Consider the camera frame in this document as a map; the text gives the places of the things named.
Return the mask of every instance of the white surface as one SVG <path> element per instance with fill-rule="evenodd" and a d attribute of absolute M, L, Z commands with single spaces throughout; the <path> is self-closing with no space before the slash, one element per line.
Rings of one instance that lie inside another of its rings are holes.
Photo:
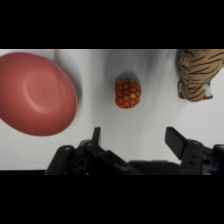
<path fill-rule="evenodd" d="M 126 161 L 178 162 L 164 143 L 167 126 L 209 147 L 224 143 L 224 70 L 212 81 L 214 99 L 190 103 L 177 96 L 177 50 L 34 49 L 0 50 L 0 55 L 15 51 L 41 55 L 63 67 L 79 87 L 80 105 L 72 125 L 52 137 L 25 135 L 0 120 L 1 170 L 46 169 L 60 146 L 78 146 L 97 126 L 102 128 L 102 147 Z M 114 81 L 125 71 L 134 72 L 142 86 L 141 102 L 131 110 L 114 103 Z"/>

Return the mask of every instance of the tiger stuffed toy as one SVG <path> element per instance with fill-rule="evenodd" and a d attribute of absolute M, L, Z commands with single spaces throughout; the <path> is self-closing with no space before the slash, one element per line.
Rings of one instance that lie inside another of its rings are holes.
<path fill-rule="evenodd" d="M 179 97 L 191 102 L 212 99 L 210 83 L 224 67 L 224 49 L 184 49 L 179 65 Z"/>

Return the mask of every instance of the textured ball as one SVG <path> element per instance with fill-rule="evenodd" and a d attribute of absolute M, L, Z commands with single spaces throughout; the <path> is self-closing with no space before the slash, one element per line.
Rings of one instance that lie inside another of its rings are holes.
<path fill-rule="evenodd" d="M 140 102 L 141 86 L 132 79 L 122 79 L 115 86 L 116 104 L 122 109 L 134 108 Z"/>

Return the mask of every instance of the red bowl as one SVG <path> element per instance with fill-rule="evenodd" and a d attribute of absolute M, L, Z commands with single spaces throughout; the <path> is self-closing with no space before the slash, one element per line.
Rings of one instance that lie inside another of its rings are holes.
<path fill-rule="evenodd" d="M 77 104 L 70 80 L 51 61 L 29 53 L 0 57 L 0 118 L 12 128 L 58 134 L 72 123 Z"/>

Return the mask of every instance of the stuffed toy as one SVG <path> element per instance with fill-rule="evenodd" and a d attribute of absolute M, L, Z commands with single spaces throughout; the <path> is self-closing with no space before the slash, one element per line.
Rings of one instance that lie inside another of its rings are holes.
<path fill-rule="evenodd" d="M 184 49 L 179 65 L 179 97 L 191 102 L 212 99 L 210 84 L 224 67 L 224 49 Z"/>

